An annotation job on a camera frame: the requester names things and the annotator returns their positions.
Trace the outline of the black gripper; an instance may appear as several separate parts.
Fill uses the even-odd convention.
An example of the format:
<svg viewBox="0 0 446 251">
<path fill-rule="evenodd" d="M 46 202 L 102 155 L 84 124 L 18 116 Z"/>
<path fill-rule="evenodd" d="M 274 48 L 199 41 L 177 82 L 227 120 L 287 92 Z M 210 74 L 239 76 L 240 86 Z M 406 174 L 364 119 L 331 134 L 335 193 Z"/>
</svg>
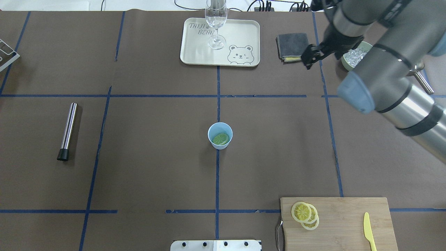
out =
<svg viewBox="0 0 446 251">
<path fill-rule="evenodd" d="M 356 49 L 363 39 L 363 35 L 349 37 L 343 35 L 334 26 L 328 26 L 322 43 L 309 44 L 301 55 L 301 62 L 307 70 L 310 70 L 312 65 L 331 54 L 334 54 L 336 59 L 341 59 L 344 54 Z"/>
</svg>

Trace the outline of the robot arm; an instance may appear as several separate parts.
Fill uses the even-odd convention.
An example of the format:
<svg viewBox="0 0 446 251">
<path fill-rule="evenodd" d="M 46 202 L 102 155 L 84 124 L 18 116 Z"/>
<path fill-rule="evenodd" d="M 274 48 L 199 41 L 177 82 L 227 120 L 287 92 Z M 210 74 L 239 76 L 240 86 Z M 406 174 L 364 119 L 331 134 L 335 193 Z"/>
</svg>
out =
<svg viewBox="0 0 446 251">
<path fill-rule="evenodd" d="M 444 0 L 314 0 L 329 25 L 301 60 L 307 69 L 355 49 L 374 23 L 386 32 L 337 88 L 338 97 L 361 113 L 382 114 L 402 134 L 445 162 L 445 110 L 406 78 L 425 55 L 445 54 Z"/>
</svg>

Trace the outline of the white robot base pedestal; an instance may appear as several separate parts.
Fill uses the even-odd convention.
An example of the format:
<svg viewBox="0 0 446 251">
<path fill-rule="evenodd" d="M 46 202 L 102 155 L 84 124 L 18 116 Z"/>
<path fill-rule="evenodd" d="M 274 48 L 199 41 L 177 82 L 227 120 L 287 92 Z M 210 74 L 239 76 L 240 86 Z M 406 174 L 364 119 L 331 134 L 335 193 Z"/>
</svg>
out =
<svg viewBox="0 0 446 251">
<path fill-rule="evenodd" d="M 261 241 L 254 239 L 235 240 L 177 240 L 171 251 L 261 251 Z"/>
</svg>

